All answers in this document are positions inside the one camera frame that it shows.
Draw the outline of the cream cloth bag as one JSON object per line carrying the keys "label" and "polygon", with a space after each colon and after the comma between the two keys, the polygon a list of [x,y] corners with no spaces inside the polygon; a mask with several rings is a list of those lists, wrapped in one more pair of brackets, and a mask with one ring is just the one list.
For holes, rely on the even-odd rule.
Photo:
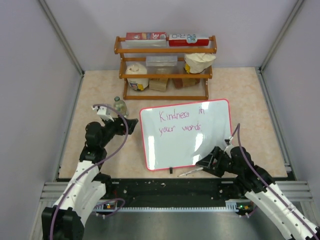
{"label": "cream cloth bag", "polygon": [[199,74],[211,67],[215,59],[213,53],[188,53],[184,55],[184,69],[188,74]]}

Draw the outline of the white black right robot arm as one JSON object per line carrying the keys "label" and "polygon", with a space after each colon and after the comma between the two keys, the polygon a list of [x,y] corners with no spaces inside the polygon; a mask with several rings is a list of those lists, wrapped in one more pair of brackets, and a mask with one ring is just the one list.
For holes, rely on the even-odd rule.
{"label": "white black right robot arm", "polygon": [[254,164],[244,147],[233,146],[223,150],[216,146],[206,157],[197,161],[196,166],[216,177],[222,177],[226,172],[236,175],[234,194],[251,200],[286,240],[320,238],[319,226],[292,204],[264,168]]}

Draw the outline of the red white zero box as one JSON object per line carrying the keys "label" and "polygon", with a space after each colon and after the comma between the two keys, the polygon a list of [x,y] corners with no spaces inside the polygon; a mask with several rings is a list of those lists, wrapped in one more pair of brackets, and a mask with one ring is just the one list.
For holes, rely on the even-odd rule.
{"label": "red white zero box", "polygon": [[200,34],[170,34],[168,44],[170,47],[206,47],[209,45],[208,36]]}

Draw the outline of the magenta capped whiteboard marker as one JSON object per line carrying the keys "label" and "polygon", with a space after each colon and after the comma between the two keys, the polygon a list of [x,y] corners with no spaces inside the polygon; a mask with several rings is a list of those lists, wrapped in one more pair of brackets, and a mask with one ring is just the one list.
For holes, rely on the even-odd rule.
{"label": "magenta capped whiteboard marker", "polygon": [[193,174],[193,173],[195,173],[195,172],[202,171],[203,169],[204,169],[203,167],[198,167],[198,168],[196,168],[196,169],[193,169],[193,170],[184,172],[184,173],[178,175],[177,177],[179,178],[179,177],[182,177],[182,176],[187,176],[187,175]]}

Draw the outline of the clear glass bottle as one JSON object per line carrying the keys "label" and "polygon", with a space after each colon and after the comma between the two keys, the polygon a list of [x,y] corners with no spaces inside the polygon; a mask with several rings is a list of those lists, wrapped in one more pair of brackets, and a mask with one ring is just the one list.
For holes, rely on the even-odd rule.
{"label": "clear glass bottle", "polygon": [[126,103],[119,97],[116,96],[114,98],[114,109],[116,109],[119,113],[121,113],[124,117],[127,117],[129,112]]}

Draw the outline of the wooden two-tier shelf rack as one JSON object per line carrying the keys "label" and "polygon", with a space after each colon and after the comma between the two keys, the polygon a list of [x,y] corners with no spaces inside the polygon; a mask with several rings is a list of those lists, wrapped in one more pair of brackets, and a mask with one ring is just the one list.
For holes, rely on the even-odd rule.
{"label": "wooden two-tier shelf rack", "polygon": [[[124,80],[123,98],[124,100],[172,100],[172,101],[206,101],[209,99],[209,84],[208,81],[213,77],[212,67],[208,67],[201,73],[191,74],[187,73],[184,69],[185,60],[182,54],[192,53],[209,53],[215,54],[217,52],[216,37],[209,37],[208,47],[167,47],[167,48],[123,48],[122,44],[125,42],[124,37],[117,36],[114,44],[114,53],[120,56],[119,78]],[[146,57],[150,54],[170,54],[177,56],[176,66],[148,66],[147,74],[136,75],[140,78],[168,78],[169,80],[182,78],[182,79],[200,79],[200,85],[203,86],[202,95],[183,95],[174,92],[172,95],[147,95],[138,91],[137,94],[132,95],[129,93],[128,78],[131,75],[126,74],[126,69],[129,64],[138,62],[146,64]]]}

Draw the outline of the clear plastic box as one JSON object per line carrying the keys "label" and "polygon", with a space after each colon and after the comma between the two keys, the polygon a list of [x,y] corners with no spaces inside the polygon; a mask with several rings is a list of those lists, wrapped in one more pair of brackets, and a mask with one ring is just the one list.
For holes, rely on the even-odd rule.
{"label": "clear plastic box", "polygon": [[147,67],[174,67],[177,62],[176,55],[147,56],[145,60]]}

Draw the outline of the red white carton box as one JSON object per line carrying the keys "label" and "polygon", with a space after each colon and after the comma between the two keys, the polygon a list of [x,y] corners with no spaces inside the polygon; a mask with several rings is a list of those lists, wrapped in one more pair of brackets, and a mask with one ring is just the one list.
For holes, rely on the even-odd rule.
{"label": "red white carton box", "polygon": [[166,32],[127,32],[125,43],[129,47],[165,47]]}

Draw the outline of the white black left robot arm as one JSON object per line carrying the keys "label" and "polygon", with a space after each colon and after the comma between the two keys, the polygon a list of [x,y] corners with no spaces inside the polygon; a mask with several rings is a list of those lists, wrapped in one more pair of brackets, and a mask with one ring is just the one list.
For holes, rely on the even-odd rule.
{"label": "white black left robot arm", "polygon": [[85,127],[85,144],[75,173],[58,200],[41,214],[45,240],[81,240],[86,222],[101,198],[114,191],[111,177],[100,172],[107,154],[106,145],[114,136],[131,135],[138,119],[121,118],[90,122]]}

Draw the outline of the pink framed whiteboard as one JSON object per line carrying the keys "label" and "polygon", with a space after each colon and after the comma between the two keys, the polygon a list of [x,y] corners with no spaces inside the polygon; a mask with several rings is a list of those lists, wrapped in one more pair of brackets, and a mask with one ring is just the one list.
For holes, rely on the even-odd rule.
{"label": "pink framed whiteboard", "polygon": [[225,98],[143,108],[139,112],[146,167],[150,171],[194,166],[232,134]]}

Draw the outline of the tan sponge block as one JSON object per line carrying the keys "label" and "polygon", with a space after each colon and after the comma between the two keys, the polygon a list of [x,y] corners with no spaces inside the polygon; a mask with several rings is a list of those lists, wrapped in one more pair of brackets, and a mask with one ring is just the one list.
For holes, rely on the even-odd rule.
{"label": "tan sponge block", "polygon": [[150,78],[149,88],[154,91],[165,92],[168,86],[168,78]]}

